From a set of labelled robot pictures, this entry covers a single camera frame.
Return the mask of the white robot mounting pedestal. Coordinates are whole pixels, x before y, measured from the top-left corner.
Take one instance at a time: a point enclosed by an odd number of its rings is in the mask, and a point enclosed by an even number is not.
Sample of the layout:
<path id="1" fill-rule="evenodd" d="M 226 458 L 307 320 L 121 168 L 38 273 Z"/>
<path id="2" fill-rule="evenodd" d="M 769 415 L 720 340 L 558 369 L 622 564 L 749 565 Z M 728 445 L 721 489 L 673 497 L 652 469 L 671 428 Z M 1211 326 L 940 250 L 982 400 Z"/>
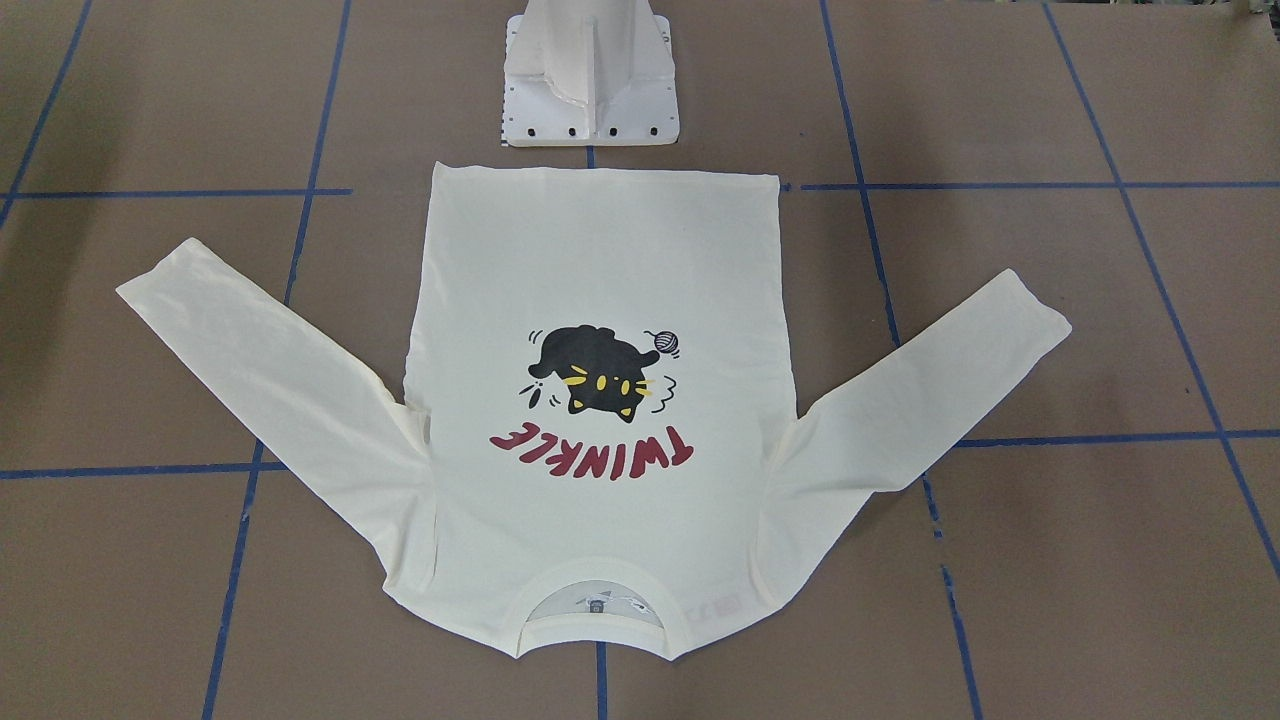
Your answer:
<path id="1" fill-rule="evenodd" d="M 509 147 L 676 143 L 669 20 L 648 1 L 530 1 L 506 23 Z"/>

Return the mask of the cream long-sleeve cat shirt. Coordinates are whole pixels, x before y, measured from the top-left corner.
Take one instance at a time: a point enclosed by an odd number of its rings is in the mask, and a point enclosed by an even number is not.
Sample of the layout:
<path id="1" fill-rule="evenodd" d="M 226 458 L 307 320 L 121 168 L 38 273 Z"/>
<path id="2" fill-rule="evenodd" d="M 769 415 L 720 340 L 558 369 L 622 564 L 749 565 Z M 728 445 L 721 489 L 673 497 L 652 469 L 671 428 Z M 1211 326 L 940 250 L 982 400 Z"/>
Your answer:
<path id="1" fill-rule="evenodd" d="M 780 611 L 1071 331 L 1007 269 L 800 413 L 780 182 L 686 170 L 438 165 L 402 400 L 198 240 L 116 292 L 397 603 L 515 659 Z"/>

